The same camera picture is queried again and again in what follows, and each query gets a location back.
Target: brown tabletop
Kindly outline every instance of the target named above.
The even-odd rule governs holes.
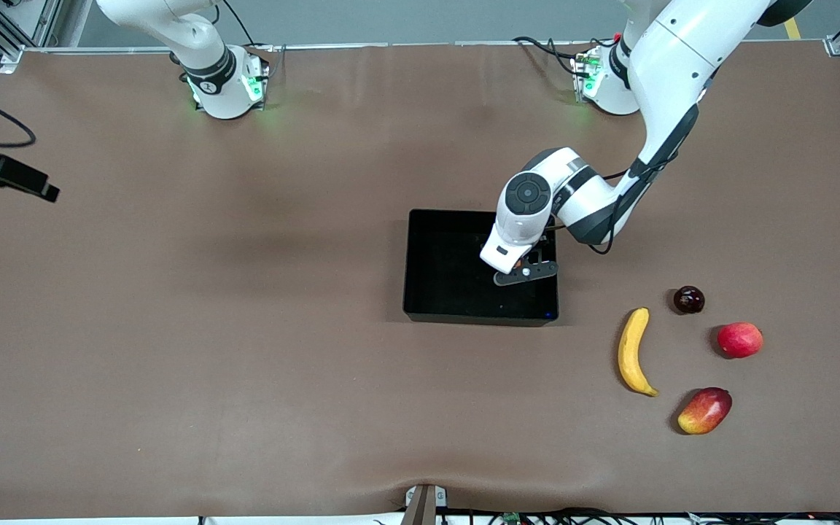
[[[0,190],[0,518],[454,508],[840,510],[840,59],[747,43],[613,252],[559,236],[561,318],[417,324],[408,212],[493,210],[546,147],[624,169],[640,117],[517,47],[288,52],[269,106],[191,109],[164,55],[26,53],[0,106],[63,190]],[[0,120],[0,139],[20,132]],[[667,290],[706,292],[678,316]],[[661,396],[621,385],[628,312]],[[756,357],[710,333],[749,320]],[[734,396],[706,436],[690,391]]]

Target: cable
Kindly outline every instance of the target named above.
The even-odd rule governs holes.
[[[556,57],[556,62],[559,63],[559,66],[562,67],[563,70],[566,71],[566,73],[572,74],[572,76],[574,76],[574,77],[581,77],[581,79],[588,79],[588,77],[589,77],[588,73],[577,72],[577,71],[571,69],[569,66],[566,66],[566,63],[563,62],[562,55],[560,55],[559,51],[556,49],[556,43],[553,43],[553,39],[547,40],[546,43],[550,45],[550,49],[553,50],[553,56]]]
[[[618,173],[616,173],[616,174],[614,174],[614,175],[606,175],[606,176],[603,176],[602,178],[603,178],[604,180],[617,179],[617,178],[618,178],[618,177],[620,177],[620,176],[624,176],[624,174],[625,174],[625,173],[627,173],[627,170],[620,171],[620,172],[618,172]]]
[[[540,44],[539,42],[537,42],[537,40],[531,39],[531,37],[529,37],[529,36],[518,36],[517,39],[514,39],[513,41],[517,42],[517,43],[527,42],[527,43],[533,44],[534,46],[537,46],[537,49],[543,51],[544,53],[555,54],[555,53],[553,53],[553,50],[551,50],[549,47],[544,46],[544,44]],[[569,58],[569,59],[576,58],[576,55],[570,55],[570,54],[567,54],[567,53],[559,53],[559,56],[561,56],[563,58]]]
[[[618,41],[617,40],[611,40],[611,43],[606,44],[599,39],[589,39],[589,44],[596,44],[596,46],[601,46],[601,47],[615,47],[615,46],[617,46]]]
[[[595,246],[589,245],[589,248],[592,249],[592,252],[596,252],[598,255],[607,255],[611,252],[611,246],[614,246],[614,227],[618,224],[618,220],[616,217],[618,216],[618,210],[621,209],[621,201],[624,199],[624,194],[621,193],[618,195],[618,198],[614,200],[614,209],[611,210],[611,217],[607,219],[607,245],[604,249],[597,249]]]
[[[768,518],[768,516],[762,516],[760,514],[728,516],[724,514],[704,513],[700,514],[699,516],[700,518],[708,518],[707,521],[701,522],[702,525],[777,525],[777,523],[779,523],[780,521],[784,521],[784,519],[797,518],[797,516],[802,515],[802,513],[790,513],[784,514],[782,516],[773,516],[773,518]],[[808,518],[821,518],[821,516],[830,516],[830,518],[833,518],[834,521],[838,521],[840,523],[840,516],[837,515],[814,514],[806,516],[808,516]]]
[[[587,525],[592,522],[600,523],[601,525],[639,525],[633,519],[619,514],[611,514],[610,512],[592,508],[592,507],[569,507],[554,512],[494,512],[494,511],[479,511],[475,509],[466,508],[446,508],[437,511],[438,516],[467,516],[469,518],[469,525],[475,522],[476,516],[483,516],[483,518],[490,518],[489,525],[503,525],[506,523],[507,516],[516,516],[520,523],[523,524],[541,524],[541,525]],[[650,523],[650,525],[663,525],[662,522]],[[717,525],[774,525],[770,521],[761,521],[759,523],[727,523]]]
[[[513,41],[517,42],[517,43],[528,42],[528,43],[536,46],[537,49],[543,51],[544,53],[551,54],[552,56],[556,57],[556,62],[559,63],[559,66],[562,67],[563,70],[566,71],[566,73],[572,74],[572,76],[574,76],[574,77],[580,77],[581,79],[588,79],[588,77],[589,77],[587,73],[574,71],[569,66],[567,66],[566,63],[563,62],[563,59],[567,59],[567,60],[575,59],[576,55],[569,54],[569,53],[563,53],[562,51],[557,50],[556,49],[556,43],[553,42],[553,39],[547,40],[546,46],[544,46],[544,44],[540,44],[539,42],[537,42],[537,40],[531,39],[531,37],[529,37],[529,36],[518,36],[517,39],[514,39]]]
[[[233,13],[233,17],[236,17],[237,23],[239,23],[239,26],[242,27],[242,32],[246,34],[246,39],[248,39],[248,43],[246,44],[246,46],[263,46],[264,44],[256,42],[251,37],[251,34],[248,34],[248,29],[246,28],[246,26],[244,26],[242,19],[239,17],[238,13],[236,13],[236,10],[233,9],[233,6],[231,6],[229,0],[222,0],[222,3],[226,4],[227,9],[229,9],[231,13]]]
[[[33,143],[37,142],[36,134],[34,134],[34,132],[31,131],[31,129],[28,126],[24,125],[24,123],[22,123],[20,120],[16,119],[16,117],[9,115],[9,113],[4,112],[3,110],[0,110],[0,115],[5,120],[9,120],[10,123],[15,124],[28,136],[28,139],[23,142],[0,142],[0,147],[26,147],[31,146]]]

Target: black cable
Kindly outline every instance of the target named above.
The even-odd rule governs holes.
[[[767,518],[767,516],[759,514],[728,516],[724,514],[703,513],[699,516],[700,518],[706,518],[706,521],[701,522],[702,525],[777,525],[777,523],[784,521],[784,519],[798,518],[798,516],[802,515],[802,513],[790,513],[782,516],[773,516],[773,518]],[[840,523],[840,516],[824,514],[816,514],[815,516],[833,516],[833,518]]]
[[[239,26],[242,27],[242,32],[246,34],[246,39],[248,39],[248,43],[246,44],[246,46],[261,46],[262,44],[260,42],[256,42],[251,37],[251,34],[248,34],[248,29],[246,28],[246,26],[244,26],[242,19],[239,17],[238,13],[236,13],[236,10],[233,9],[233,6],[231,6],[229,0],[222,0],[222,3],[226,4],[227,9],[230,10],[231,13],[233,13],[233,17],[236,17],[237,23],[239,23]]]
[[[599,39],[589,39],[589,44],[596,44],[596,46],[601,46],[601,47],[615,47],[615,46],[617,46],[618,41],[617,40],[611,40],[610,43],[606,44]]]
[[[34,132],[31,131],[31,129],[28,126],[24,125],[20,120],[16,119],[16,117],[9,115],[9,113],[4,112],[3,110],[0,110],[0,115],[5,120],[9,120],[10,123],[15,124],[28,136],[28,139],[23,142],[0,142],[0,147],[26,147],[31,146],[33,143],[37,142],[36,134],[34,134]]]
[[[614,175],[606,175],[606,176],[603,176],[602,178],[603,178],[604,180],[617,179],[619,176],[624,176],[624,174],[625,174],[625,173],[627,173],[627,170],[620,171],[620,172],[618,172],[618,173],[616,173],[616,174],[614,174]]]
[[[537,40],[531,39],[531,37],[529,37],[529,36],[518,36],[517,39],[514,39],[513,41],[517,42],[517,43],[527,42],[527,43],[533,44],[534,46],[537,46],[537,49],[543,51],[544,53],[555,54],[555,53],[553,53],[553,50],[551,50],[549,47],[544,46],[544,44],[540,44],[539,42],[537,42]],[[567,59],[576,58],[576,55],[570,55],[570,54],[567,54],[567,53],[559,53],[559,56],[561,56],[563,58],[567,58]]]
[[[673,152],[673,154],[670,155],[669,158],[667,158],[666,160],[663,160],[662,163],[656,164],[656,166],[647,167],[647,169],[645,169],[637,177],[640,178],[640,177],[643,177],[643,176],[650,175],[651,173],[656,173],[660,170],[663,170],[663,168],[666,167],[666,164],[672,163],[673,160],[676,160],[677,156],[679,156],[679,155],[680,155],[680,150],[679,150],[679,147],[677,147],[676,152]],[[621,209],[621,200],[623,200],[623,197],[624,197],[623,194],[618,195],[618,198],[614,201],[614,209],[611,210],[611,217],[607,221],[607,234],[609,235],[609,239],[607,239],[607,245],[604,247],[604,249],[597,249],[595,246],[589,245],[589,248],[592,249],[592,252],[596,252],[598,255],[607,255],[611,252],[611,246],[614,245],[614,226],[616,226],[616,224],[617,224],[616,217],[618,216],[618,210]],[[630,521],[627,518],[623,518],[623,519],[624,519],[624,521],[628,521],[628,522],[632,523],[633,525],[637,525],[637,523],[634,523],[633,521]]]
[[[628,525],[637,525],[636,521],[633,521],[633,519],[627,518],[626,516],[620,516],[620,515],[617,515],[617,514],[612,514],[611,518],[614,518],[614,521],[617,521],[618,525],[621,525],[622,521],[626,521],[628,523]]]
[[[563,70],[566,71],[566,73],[572,74],[572,76],[574,77],[582,77],[583,79],[588,79],[588,73],[577,72],[571,69],[569,66],[566,66],[566,63],[563,62],[563,56],[556,49],[556,43],[553,42],[553,39],[547,40],[546,43],[550,45],[550,49],[553,50],[553,56],[556,57],[556,62],[559,63],[559,66],[562,67]]]
[[[611,522],[607,519],[604,519],[604,516],[588,516],[588,518],[585,521],[578,521],[577,525],[586,525],[587,523],[591,523],[593,521],[598,521],[603,525],[611,525]]]

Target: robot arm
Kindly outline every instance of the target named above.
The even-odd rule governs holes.
[[[194,98],[217,119],[234,119],[259,106],[267,71],[259,57],[227,46],[196,11],[219,0],[96,0],[108,19],[150,34],[170,47],[187,72]]]
[[[540,153],[505,186],[481,259],[503,273],[556,215],[577,242],[610,243],[696,123],[711,77],[773,0],[673,0],[637,41],[628,79],[647,140],[616,186],[569,147]]]

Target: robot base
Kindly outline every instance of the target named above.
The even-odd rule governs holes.
[[[572,77],[576,100],[590,100],[602,111],[613,115],[630,115],[639,110],[639,106],[634,93],[624,87],[621,79],[607,65],[613,52],[614,47],[596,46],[570,61],[574,71],[589,74],[588,79]]]
[[[261,57],[243,47],[229,46],[229,51],[236,56],[236,73],[222,86],[221,93],[204,93],[187,81],[196,109],[223,120],[237,119],[250,109],[264,109],[270,73],[270,66],[264,66]]]

